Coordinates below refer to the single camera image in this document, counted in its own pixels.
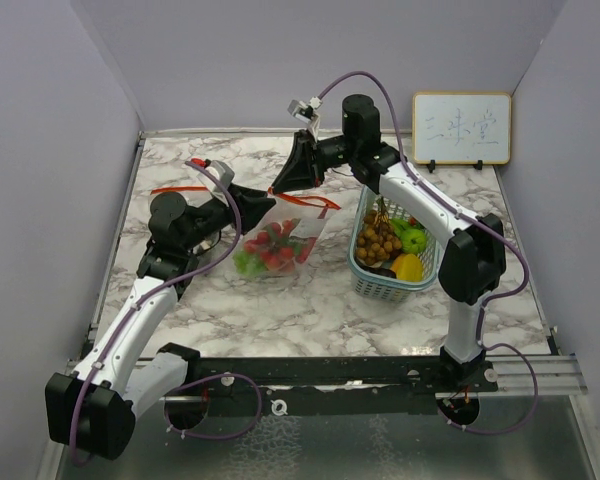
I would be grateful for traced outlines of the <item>clear orange-zip bag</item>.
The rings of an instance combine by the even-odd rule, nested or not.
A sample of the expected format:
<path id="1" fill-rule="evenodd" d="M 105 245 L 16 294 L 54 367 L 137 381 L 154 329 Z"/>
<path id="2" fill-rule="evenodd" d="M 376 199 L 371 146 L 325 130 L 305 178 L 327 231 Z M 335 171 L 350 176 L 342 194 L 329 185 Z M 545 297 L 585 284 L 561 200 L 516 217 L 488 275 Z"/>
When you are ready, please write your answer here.
<path id="1" fill-rule="evenodd" d="M 178 219 L 190 207 L 201 207 L 212 199 L 204 186 L 161 187 L 150 193 L 149 213 L 151 217 Z"/>
<path id="2" fill-rule="evenodd" d="M 322 196 L 279 194 L 258 225 L 243 236 L 233 253 L 243 277 L 287 276 L 310 257 L 332 214 L 340 206 Z"/>

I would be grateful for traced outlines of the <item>green grape bunch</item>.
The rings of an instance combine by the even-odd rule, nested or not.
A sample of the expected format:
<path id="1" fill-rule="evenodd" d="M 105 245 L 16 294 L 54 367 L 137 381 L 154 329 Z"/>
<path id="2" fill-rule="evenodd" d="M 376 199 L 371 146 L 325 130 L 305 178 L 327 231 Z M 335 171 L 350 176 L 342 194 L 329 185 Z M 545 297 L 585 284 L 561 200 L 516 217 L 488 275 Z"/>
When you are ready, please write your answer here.
<path id="1" fill-rule="evenodd" d="M 233 262 L 236 271 L 243 276 L 258 276 L 267 271 L 266 265 L 258 253 L 239 251 L 233 255 Z"/>

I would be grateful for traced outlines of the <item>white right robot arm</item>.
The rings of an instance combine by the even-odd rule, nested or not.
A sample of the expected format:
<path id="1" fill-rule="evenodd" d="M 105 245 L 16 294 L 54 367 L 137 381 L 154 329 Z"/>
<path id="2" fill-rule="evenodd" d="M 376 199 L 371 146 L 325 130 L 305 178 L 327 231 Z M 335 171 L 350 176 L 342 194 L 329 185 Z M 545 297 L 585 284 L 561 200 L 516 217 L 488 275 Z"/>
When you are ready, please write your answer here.
<path id="1" fill-rule="evenodd" d="M 448 333 L 441 348 L 439 378 L 449 390 L 471 384 L 485 350 L 478 337 L 477 304 L 494 290 L 506 270 L 501 220 L 468 213 L 460 217 L 428 180 L 405 163 L 399 149 L 381 138 L 380 112 L 362 94 L 342 102 L 342 133 L 320 140 L 317 109 L 321 102 L 294 100 L 289 113 L 305 122 L 293 137 L 291 153 L 272 183 L 275 195 L 319 187 L 330 168 L 349 166 L 354 178 L 375 194 L 405 209 L 444 247 L 438 280 L 451 299 Z"/>

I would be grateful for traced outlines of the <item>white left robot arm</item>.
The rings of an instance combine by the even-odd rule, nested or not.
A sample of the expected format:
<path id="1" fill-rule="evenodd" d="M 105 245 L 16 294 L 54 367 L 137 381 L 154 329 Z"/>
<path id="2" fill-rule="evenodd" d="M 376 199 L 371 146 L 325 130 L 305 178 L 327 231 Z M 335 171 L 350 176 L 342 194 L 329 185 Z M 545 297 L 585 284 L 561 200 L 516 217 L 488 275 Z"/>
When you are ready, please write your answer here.
<path id="1" fill-rule="evenodd" d="M 200 262 L 202 243 L 228 226 L 238 235 L 251 231 L 276 204 L 261 190 L 231 184 L 221 191 L 223 199 L 200 206 L 190 205 L 181 189 L 151 199 L 150 238 L 121 311 L 71 373 L 55 373 L 45 386 L 52 441 L 115 460 L 137 420 L 161 397 L 190 394 L 206 383 L 194 349 L 169 343 L 146 367 L 136 362 L 192 278 L 212 269 Z"/>

